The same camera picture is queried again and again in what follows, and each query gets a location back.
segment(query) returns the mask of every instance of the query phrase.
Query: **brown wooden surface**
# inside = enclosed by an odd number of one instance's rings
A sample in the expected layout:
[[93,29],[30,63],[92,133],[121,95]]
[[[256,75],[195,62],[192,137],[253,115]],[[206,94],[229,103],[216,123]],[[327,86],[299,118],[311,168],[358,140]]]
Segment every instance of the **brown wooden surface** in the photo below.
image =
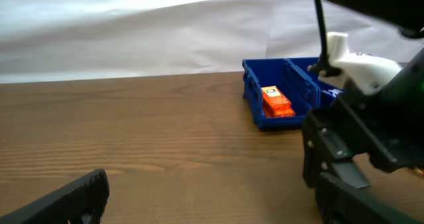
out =
[[[301,132],[261,132],[242,74],[0,85],[0,215],[96,168],[102,223],[320,223]],[[424,179],[365,156],[369,193],[424,221]]]

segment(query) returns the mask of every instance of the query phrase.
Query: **orange object on table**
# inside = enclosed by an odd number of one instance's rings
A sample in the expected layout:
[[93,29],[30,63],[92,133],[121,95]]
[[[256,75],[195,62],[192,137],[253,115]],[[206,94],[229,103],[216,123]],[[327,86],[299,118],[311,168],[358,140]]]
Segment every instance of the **orange object on table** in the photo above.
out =
[[292,103],[276,87],[263,87],[263,110],[267,117],[291,117],[295,115],[292,109]]

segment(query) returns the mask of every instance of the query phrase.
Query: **blue crate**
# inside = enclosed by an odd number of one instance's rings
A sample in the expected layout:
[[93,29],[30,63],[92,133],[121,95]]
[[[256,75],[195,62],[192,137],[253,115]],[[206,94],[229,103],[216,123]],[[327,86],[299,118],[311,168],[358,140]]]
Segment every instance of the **blue crate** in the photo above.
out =
[[[307,71],[318,58],[243,60],[244,93],[254,122],[261,129],[300,127],[313,107],[326,107],[340,92]],[[275,85],[290,101],[295,117],[267,118],[262,110],[261,87]]]

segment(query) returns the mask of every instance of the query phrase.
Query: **white plastic part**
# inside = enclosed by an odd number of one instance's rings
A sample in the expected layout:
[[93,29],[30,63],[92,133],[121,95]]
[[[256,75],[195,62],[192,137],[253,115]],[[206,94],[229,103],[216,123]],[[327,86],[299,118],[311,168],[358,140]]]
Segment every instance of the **white plastic part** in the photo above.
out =
[[335,68],[340,68],[342,74],[329,78],[319,76],[319,79],[342,89],[350,78],[365,95],[379,92],[398,74],[401,66],[387,58],[361,52],[351,53],[347,38],[347,33],[327,33],[329,63]]

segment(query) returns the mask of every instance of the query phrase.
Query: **wrinkled white fabric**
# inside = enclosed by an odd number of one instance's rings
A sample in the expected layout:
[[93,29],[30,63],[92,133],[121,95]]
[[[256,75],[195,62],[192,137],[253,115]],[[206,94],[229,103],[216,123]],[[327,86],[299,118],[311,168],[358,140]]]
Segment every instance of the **wrinkled white fabric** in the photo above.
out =
[[[313,0],[0,0],[0,83],[242,70],[242,59],[318,56]],[[405,62],[421,47],[325,4],[352,50]]]

